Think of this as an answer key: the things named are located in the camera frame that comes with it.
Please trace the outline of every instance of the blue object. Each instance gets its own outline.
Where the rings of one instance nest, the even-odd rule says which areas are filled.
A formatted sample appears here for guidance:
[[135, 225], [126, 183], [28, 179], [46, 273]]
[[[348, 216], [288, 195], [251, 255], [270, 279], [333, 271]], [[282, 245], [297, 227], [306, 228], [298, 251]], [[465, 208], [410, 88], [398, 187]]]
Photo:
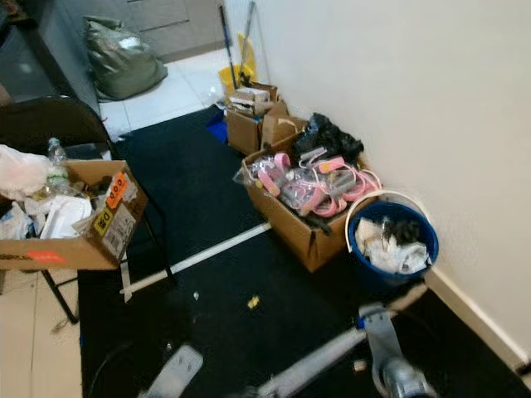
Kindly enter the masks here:
[[227, 122], [225, 121], [222, 110], [217, 112], [214, 117], [210, 119], [210, 122], [207, 124], [207, 129], [222, 143], [227, 143]]
[[371, 262], [363, 256], [362, 252], [359, 251], [354, 238], [354, 232], [358, 229], [358, 224], [362, 217], [377, 224], [381, 224], [384, 217], [387, 217], [392, 221], [416, 221], [420, 226], [419, 241], [426, 245], [427, 252], [430, 255], [431, 264], [433, 265], [437, 260], [439, 254], [439, 240], [437, 239], [435, 230], [424, 216], [410, 207], [398, 203], [377, 201], [376, 203], [366, 206], [358, 211], [352, 217], [348, 225], [348, 240], [352, 246], [352, 258], [356, 264], [358, 276], [367, 290], [385, 292], [398, 288], [413, 279], [419, 279], [430, 269], [431, 265], [425, 269], [421, 269], [415, 274], [392, 274], [372, 265]]

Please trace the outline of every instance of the bucket handle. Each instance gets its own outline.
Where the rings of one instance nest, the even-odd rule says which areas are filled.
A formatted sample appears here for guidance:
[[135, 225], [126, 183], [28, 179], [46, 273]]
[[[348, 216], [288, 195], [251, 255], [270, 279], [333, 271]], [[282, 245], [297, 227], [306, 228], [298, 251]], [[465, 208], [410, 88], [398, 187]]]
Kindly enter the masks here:
[[348, 209], [347, 220], [345, 221], [345, 240], [347, 241], [347, 249], [348, 249], [349, 253], [352, 253], [352, 245], [350, 245], [350, 242], [348, 241], [348, 222], [350, 221], [350, 218], [352, 217], [352, 213], [354, 212], [356, 207], [358, 207], [359, 204], [362, 201], [364, 201], [364, 200], [366, 200], [366, 199], [368, 199], [370, 197], [379, 197], [380, 195], [395, 195], [397, 197], [403, 197], [404, 199], [407, 199], [413, 205], [415, 205], [417, 207], [417, 209], [422, 213], [422, 215], [427, 219], [427, 221], [430, 222], [430, 217], [428, 216], [428, 213], [427, 213], [426, 209], [424, 208], [424, 206], [421, 205], [418, 201], [416, 201], [412, 197], [410, 197], [410, 196], [408, 196], [408, 195], [406, 195], [404, 193], [397, 192], [397, 191], [389, 191], [388, 189], [380, 189], [380, 190], [377, 190], [377, 191], [372, 191], [372, 192], [366, 193], [365, 195], [363, 195], [362, 197], [357, 199], [357, 201], [355, 201], [351, 205], [351, 207]]

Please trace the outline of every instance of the plastic bottle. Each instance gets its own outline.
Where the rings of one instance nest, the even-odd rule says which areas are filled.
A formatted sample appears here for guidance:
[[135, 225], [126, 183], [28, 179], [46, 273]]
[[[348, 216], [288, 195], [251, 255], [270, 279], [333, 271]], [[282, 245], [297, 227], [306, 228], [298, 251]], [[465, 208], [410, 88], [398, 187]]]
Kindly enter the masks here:
[[58, 138], [50, 138], [48, 141], [48, 158], [51, 167], [46, 179], [47, 191], [51, 194], [69, 195], [71, 187], [68, 172], [62, 165], [62, 162], [66, 160], [66, 153]]

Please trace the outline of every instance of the orange label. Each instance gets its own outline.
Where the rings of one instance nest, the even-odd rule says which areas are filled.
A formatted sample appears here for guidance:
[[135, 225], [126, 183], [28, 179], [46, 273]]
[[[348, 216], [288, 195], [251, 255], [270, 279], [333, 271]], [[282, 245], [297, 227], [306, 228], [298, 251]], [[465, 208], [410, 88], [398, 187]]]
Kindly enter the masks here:
[[110, 188], [110, 194], [107, 196], [107, 205], [111, 209], [115, 209], [118, 206], [119, 201], [122, 199], [125, 191], [127, 191], [128, 185], [125, 175], [122, 172], [119, 172]]
[[27, 255], [39, 263], [62, 264], [66, 262], [55, 251], [28, 251]]

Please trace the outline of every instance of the baseboard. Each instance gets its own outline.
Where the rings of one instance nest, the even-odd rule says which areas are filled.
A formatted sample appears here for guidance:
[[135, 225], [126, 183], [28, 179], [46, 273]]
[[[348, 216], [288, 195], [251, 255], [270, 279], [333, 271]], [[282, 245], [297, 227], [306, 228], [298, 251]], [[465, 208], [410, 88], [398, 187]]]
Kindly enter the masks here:
[[525, 350], [437, 267], [426, 274], [426, 284], [509, 369], [514, 371], [529, 362]]

